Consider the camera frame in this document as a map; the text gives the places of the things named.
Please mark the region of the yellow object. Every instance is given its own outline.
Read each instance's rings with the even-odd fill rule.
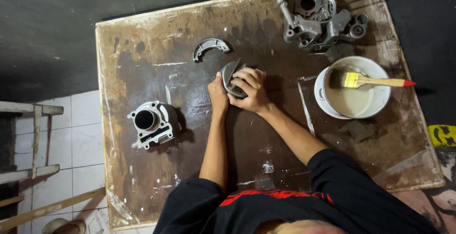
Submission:
[[[456,126],[437,124],[428,126],[428,130],[435,147],[456,147]]]
[[[347,73],[347,77],[345,78],[344,87],[356,88],[356,83],[358,82],[358,75],[359,75],[359,73],[355,73],[355,72]]]

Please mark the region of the wooden brush handle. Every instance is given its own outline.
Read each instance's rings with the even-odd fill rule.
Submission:
[[[371,79],[371,78],[358,78],[358,83],[363,84],[379,84],[391,87],[402,87],[404,86],[404,79]]]

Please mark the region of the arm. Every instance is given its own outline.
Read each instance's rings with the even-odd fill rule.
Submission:
[[[268,121],[303,164],[307,165],[318,151],[327,149],[322,142],[269,101],[263,87],[266,78],[263,71],[246,67],[236,72],[233,77],[244,79],[233,80],[231,83],[243,89],[248,97],[241,100],[228,94],[230,103],[255,112]]]
[[[217,183],[225,192],[228,176],[225,141],[225,114],[228,109],[228,97],[220,72],[217,73],[215,80],[209,83],[208,90],[212,102],[212,121],[199,177]]]

